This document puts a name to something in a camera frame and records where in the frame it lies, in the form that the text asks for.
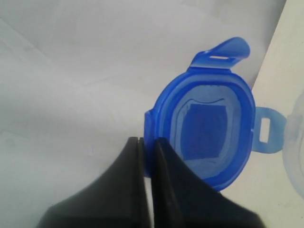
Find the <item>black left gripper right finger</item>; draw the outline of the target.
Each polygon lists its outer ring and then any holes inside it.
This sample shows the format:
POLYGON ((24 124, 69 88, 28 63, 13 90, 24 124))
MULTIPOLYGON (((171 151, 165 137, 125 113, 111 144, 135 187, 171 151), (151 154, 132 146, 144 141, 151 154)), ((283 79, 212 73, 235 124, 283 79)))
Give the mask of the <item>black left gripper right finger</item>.
POLYGON ((152 198, 156 228, 262 228, 254 212, 197 177, 165 138, 155 141, 152 198))

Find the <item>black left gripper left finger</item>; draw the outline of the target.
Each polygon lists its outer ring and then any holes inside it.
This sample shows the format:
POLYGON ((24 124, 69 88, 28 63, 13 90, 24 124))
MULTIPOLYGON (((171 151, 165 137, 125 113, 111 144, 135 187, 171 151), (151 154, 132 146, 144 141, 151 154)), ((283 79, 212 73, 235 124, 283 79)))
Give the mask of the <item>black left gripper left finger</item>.
POLYGON ((113 164, 77 194, 51 206, 41 228, 148 228, 143 139, 130 137, 113 164))

